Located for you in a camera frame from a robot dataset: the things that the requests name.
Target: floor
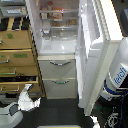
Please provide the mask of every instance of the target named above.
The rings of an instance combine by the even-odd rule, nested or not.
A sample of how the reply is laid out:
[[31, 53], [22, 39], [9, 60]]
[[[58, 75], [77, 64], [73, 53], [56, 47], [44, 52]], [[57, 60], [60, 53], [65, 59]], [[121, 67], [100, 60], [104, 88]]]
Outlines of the floor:
[[[128, 8], [128, 0], [125, 0], [124, 3], [121, 3], [121, 0], [112, 1], [120, 22], [120, 12]], [[103, 128], [106, 119], [101, 111], [102, 106], [97, 102], [91, 115], [98, 117], [99, 124]], [[111, 113], [110, 109], [104, 111], [106, 117]], [[83, 128], [93, 128], [91, 118], [85, 117], [83, 109], [78, 107], [78, 99], [47, 100], [42, 98], [39, 108], [31, 112], [23, 112], [23, 116], [22, 122], [16, 128], [37, 128], [45, 125], [79, 125]]]

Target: refrigerator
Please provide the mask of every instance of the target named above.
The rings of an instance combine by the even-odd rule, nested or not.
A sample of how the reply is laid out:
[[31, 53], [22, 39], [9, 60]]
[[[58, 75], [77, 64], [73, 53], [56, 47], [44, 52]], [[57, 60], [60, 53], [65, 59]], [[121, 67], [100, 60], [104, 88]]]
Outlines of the refrigerator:
[[[84, 108], [84, 114], [89, 116], [122, 40], [122, 33], [111, 0], [25, 1], [39, 66], [40, 69], [44, 68], [41, 74], [44, 86], [47, 84], [46, 95], [47, 89], [58, 89], [58, 87], [53, 88], [52, 84], [49, 86], [49, 81], [53, 84], [67, 84], [72, 81], [72, 85], [77, 84], [72, 87], [75, 90], [68, 88], [69, 86], [67, 89], [63, 87], [62, 89], [67, 91], [67, 94], [68, 91], [71, 95], [72, 91], [74, 91], [73, 95], [77, 93], [78, 106]], [[55, 67], [51, 69], [51, 73], [48, 73], [50, 66], [45, 63], [45, 60], [52, 60], [49, 63], [61, 67], [62, 70]], [[72, 61], [72, 66], [66, 69], [67, 71], [72, 69], [72, 73], [68, 72], [70, 80], [55, 80], [59, 72], [63, 75], [59, 74], [58, 77], [63, 79], [66, 72], [63, 67]]]

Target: cabinet drawer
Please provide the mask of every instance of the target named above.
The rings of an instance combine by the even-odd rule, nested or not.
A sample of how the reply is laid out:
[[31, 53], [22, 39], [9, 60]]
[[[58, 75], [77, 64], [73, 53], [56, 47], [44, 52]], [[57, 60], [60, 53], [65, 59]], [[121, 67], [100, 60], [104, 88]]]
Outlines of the cabinet drawer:
[[47, 99], [77, 98], [77, 80], [44, 80]]
[[39, 92], [40, 87], [37, 81], [27, 81], [27, 82], [1, 82], [0, 83], [0, 93], [20, 93], [25, 84], [34, 84], [34, 87], [29, 92]]
[[25, 5], [24, 0], [0, 0], [0, 5]]
[[36, 65], [23, 67], [0, 67], [0, 77], [15, 76], [36, 76], [38, 75]]
[[31, 48], [28, 31], [0, 32], [0, 49]]
[[26, 50], [1, 50], [1, 66], [33, 65], [34, 58], [31, 49]]
[[0, 9], [4, 17], [25, 17], [27, 15], [25, 6], [4, 6]]
[[38, 62], [43, 79], [76, 77], [75, 60], [39, 60]]

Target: white robot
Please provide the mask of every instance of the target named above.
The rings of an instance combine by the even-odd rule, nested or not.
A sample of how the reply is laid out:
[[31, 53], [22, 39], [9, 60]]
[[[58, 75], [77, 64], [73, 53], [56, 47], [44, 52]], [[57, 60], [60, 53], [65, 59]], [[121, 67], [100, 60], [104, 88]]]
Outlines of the white robot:
[[113, 62], [108, 71], [106, 81], [104, 82], [104, 88], [101, 92], [101, 97], [107, 101], [119, 98], [124, 95], [124, 92], [128, 90], [122, 88], [122, 83], [128, 74], [128, 37], [125, 37], [113, 59]]
[[40, 99], [35, 102], [28, 95], [33, 84], [25, 84], [20, 93], [18, 103], [13, 102], [5, 108], [0, 108], [0, 128], [14, 128], [23, 118], [21, 111], [30, 111], [40, 105]]

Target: open refrigerator door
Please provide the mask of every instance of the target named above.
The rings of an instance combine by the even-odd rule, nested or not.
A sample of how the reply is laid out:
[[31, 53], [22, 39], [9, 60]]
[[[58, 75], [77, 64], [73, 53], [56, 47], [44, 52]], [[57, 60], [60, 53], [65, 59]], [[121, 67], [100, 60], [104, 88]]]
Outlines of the open refrigerator door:
[[76, 46], [79, 107], [91, 114], [122, 33], [111, 0], [81, 0]]

